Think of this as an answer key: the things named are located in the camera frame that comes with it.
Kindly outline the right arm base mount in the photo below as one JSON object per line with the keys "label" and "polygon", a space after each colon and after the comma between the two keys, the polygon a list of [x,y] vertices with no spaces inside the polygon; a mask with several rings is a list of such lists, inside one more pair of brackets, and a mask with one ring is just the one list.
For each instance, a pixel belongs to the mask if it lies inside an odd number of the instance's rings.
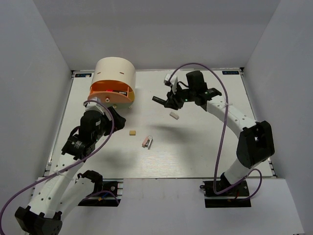
{"label": "right arm base mount", "polygon": [[243,181],[231,190],[222,194],[215,194],[213,181],[203,181],[200,190],[204,193],[206,208],[250,208],[251,201],[246,199],[250,196],[247,182]]}

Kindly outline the orange cap black highlighter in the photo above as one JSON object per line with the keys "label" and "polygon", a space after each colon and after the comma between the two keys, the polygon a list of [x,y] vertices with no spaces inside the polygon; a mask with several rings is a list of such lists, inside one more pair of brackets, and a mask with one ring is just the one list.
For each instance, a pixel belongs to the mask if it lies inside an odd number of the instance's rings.
{"label": "orange cap black highlighter", "polygon": [[156,102],[158,104],[161,104],[161,105],[165,105],[166,102],[167,102],[166,100],[163,100],[163,99],[161,99],[161,98],[159,98],[157,96],[153,96],[152,97],[152,101],[154,101],[154,102]]}

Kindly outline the orange organizer drawer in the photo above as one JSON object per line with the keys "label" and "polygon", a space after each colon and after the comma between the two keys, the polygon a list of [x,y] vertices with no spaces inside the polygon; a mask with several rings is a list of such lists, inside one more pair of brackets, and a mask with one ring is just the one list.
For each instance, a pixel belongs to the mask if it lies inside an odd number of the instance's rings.
{"label": "orange organizer drawer", "polygon": [[[117,91],[125,91],[128,95],[119,94]],[[101,80],[93,83],[88,99],[94,97],[99,98],[101,102],[112,104],[132,103],[135,100],[134,90],[126,83],[116,80]]]}

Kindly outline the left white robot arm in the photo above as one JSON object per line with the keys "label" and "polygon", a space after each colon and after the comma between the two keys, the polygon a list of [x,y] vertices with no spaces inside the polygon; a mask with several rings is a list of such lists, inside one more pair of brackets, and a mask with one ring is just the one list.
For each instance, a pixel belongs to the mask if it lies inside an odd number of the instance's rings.
{"label": "left white robot arm", "polygon": [[95,152],[103,136],[124,128],[126,119],[113,107],[109,114],[100,110],[85,111],[61,150],[61,156],[41,190],[25,207],[19,207],[15,218],[21,229],[30,235],[57,235],[65,218],[89,195],[103,191],[103,177],[96,171],[78,171],[86,157]]}

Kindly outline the green cap black highlighter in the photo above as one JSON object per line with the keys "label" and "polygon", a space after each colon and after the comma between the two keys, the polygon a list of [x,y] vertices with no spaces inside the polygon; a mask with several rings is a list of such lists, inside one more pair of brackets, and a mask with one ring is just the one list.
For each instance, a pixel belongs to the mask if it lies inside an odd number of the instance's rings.
{"label": "green cap black highlighter", "polygon": [[125,92],[125,91],[117,91],[117,93],[119,93],[119,94],[123,94],[123,95],[125,95],[125,96],[127,96],[127,95],[128,95],[128,93],[127,93],[127,92]]}

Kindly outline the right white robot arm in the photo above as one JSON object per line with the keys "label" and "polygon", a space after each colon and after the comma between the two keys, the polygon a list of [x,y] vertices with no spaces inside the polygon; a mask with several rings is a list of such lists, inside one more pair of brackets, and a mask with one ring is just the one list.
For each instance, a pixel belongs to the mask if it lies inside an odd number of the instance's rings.
{"label": "right white robot arm", "polygon": [[247,117],[229,102],[220,91],[208,88],[203,73],[199,70],[186,74],[188,84],[179,85],[176,75],[167,74],[164,84],[170,87],[165,108],[179,110],[185,102],[194,102],[206,112],[214,115],[238,138],[236,160],[231,167],[213,181],[214,193],[233,195],[241,183],[260,163],[275,152],[272,128],[267,121],[258,122]]}

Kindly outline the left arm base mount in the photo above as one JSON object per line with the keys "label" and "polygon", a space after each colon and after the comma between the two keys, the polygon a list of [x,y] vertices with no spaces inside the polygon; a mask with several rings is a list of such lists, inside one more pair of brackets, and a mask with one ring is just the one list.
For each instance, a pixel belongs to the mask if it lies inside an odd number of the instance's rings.
{"label": "left arm base mount", "polygon": [[83,199],[80,207],[118,207],[123,194],[123,179],[105,179],[90,197]]}

